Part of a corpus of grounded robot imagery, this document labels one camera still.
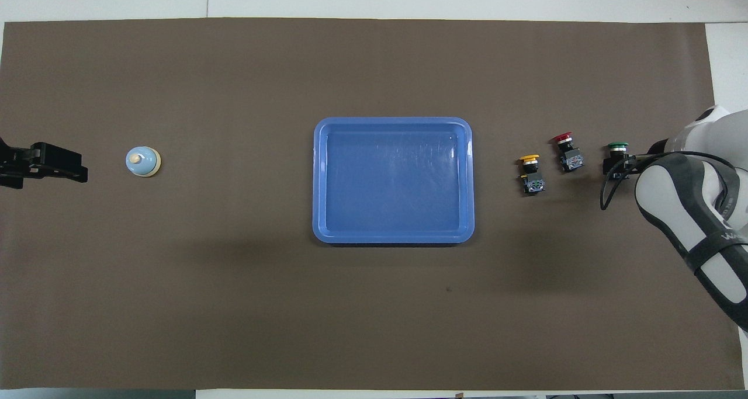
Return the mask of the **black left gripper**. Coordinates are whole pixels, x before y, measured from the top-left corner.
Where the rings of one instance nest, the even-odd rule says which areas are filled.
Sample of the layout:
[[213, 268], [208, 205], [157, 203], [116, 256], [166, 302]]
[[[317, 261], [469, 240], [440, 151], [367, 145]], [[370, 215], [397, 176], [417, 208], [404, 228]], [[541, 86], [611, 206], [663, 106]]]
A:
[[45, 177], [88, 181], [88, 168], [81, 166], [81, 154], [49, 143], [34, 143], [29, 148], [14, 148], [1, 140], [2, 177], [0, 185], [22, 189], [24, 179]]

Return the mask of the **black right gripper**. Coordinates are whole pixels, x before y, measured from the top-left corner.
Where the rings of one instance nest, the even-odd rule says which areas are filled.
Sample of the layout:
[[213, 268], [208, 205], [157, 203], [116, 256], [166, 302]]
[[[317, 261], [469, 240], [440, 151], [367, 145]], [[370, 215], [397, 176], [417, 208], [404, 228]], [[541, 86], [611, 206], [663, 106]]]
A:
[[[647, 167], [650, 163], [659, 159], [666, 153], [666, 144], [668, 139], [662, 139], [657, 143], [652, 144], [646, 154], [639, 154], [638, 156], [632, 154], [625, 154], [623, 161], [623, 180], [628, 180], [632, 170], [636, 167]], [[617, 158], [606, 157], [604, 158], [604, 176], [607, 179], [617, 178]]]

